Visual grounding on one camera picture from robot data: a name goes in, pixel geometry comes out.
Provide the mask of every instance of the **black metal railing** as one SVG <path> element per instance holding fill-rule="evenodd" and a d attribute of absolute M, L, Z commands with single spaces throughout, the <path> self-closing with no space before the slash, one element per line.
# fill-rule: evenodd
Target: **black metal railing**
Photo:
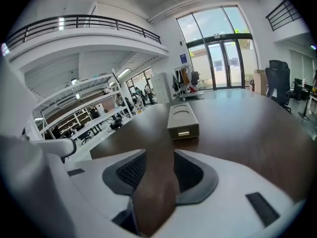
<path fill-rule="evenodd" d="M 5 40 L 5 43 L 6 46 L 12 50 L 28 40 L 50 32 L 83 27 L 98 27 L 130 31 L 137 33 L 144 38 L 150 38 L 160 43 L 159 35 L 140 26 L 115 18 L 95 15 L 63 15 L 60 17 L 42 19 L 26 25 L 10 34 Z"/>
<path fill-rule="evenodd" d="M 284 0 L 265 18 L 268 19 L 271 28 L 274 31 L 300 17 L 301 15 L 291 2 L 289 0 Z"/>

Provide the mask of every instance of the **black mesh grille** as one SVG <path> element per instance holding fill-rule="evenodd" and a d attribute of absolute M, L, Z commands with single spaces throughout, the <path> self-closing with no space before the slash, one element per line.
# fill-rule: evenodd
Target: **black mesh grille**
<path fill-rule="evenodd" d="M 196 186 L 204 177 L 200 167 L 176 153 L 174 153 L 174 172 L 178 179 L 180 193 Z"/>
<path fill-rule="evenodd" d="M 145 173 L 146 161 L 146 154 L 141 154 L 137 158 L 118 168 L 116 170 L 117 177 L 136 189 Z"/>

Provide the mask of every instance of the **door frame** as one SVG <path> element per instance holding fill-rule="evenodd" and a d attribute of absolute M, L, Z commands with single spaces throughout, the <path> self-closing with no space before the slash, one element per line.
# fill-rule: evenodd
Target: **door frame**
<path fill-rule="evenodd" d="M 235 43 L 235 46 L 236 46 L 236 49 L 237 49 L 237 53 L 238 53 L 239 64 L 240 64 L 241 86 L 232 86 L 231 85 L 230 65 L 229 65 L 227 51 L 226 51 L 226 48 L 225 48 L 225 45 L 224 45 L 224 43 L 226 43 L 226 42 L 234 42 Z M 212 57 L 211 57 L 210 50 L 209 50 L 209 45 L 213 45 L 213 44 L 219 44 L 219 46 L 221 48 L 222 58 L 223 58 L 223 61 L 224 61 L 224 70 L 225 70 L 225 75 L 226 75 L 226 80 L 227 80 L 227 86 L 226 87 L 216 87 L 216 78 L 215 78 L 215 74 L 214 74 L 214 66 L 213 66 Z M 243 66 L 243 59 L 242 59 L 242 54 L 241 54 L 241 49 L 240 49 L 240 45 L 239 45 L 238 39 L 209 42 L 209 43 L 205 43 L 205 47 L 206 47 L 208 58 L 209 58 L 209 62 L 210 62 L 211 77 L 212 77 L 212 88 L 213 88 L 213 90 L 215 91 L 215 90 L 222 90 L 222 89 L 245 88 L 244 66 Z"/>

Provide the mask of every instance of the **dark wooden tabletop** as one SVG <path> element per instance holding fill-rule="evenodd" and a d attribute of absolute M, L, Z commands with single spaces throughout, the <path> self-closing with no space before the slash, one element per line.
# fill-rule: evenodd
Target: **dark wooden tabletop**
<path fill-rule="evenodd" d="M 295 202 L 307 196 L 315 176 L 317 148 L 295 117 L 277 103 L 241 90 L 238 96 L 190 101 L 199 138 L 171 141 L 171 104 L 149 106 L 91 150 L 93 159 L 147 150 L 147 170 L 133 194 L 142 233 L 152 235 L 174 210 L 179 193 L 173 150 L 185 149 L 250 167 Z"/>

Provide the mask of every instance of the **black office chair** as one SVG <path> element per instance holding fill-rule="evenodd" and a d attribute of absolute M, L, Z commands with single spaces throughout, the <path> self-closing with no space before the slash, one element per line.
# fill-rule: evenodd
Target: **black office chair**
<path fill-rule="evenodd" d="M 91 139 L 90 131 L 87 130 L 78 137 L 81 140 L 81 144 L 86 143 L 88 139 Z"/>
<path fill-rule="evenodd" d="M 266 96 L 273 99 L 291 114 L 291 109 L 287 105 L 290 99 L 290 69 L 288 64 L 283 61 L 270 60 L 269 68 L 265 69 L 268 82 Z M 277 90 L 276 97 L 273 97 L 274 89 Z"/>

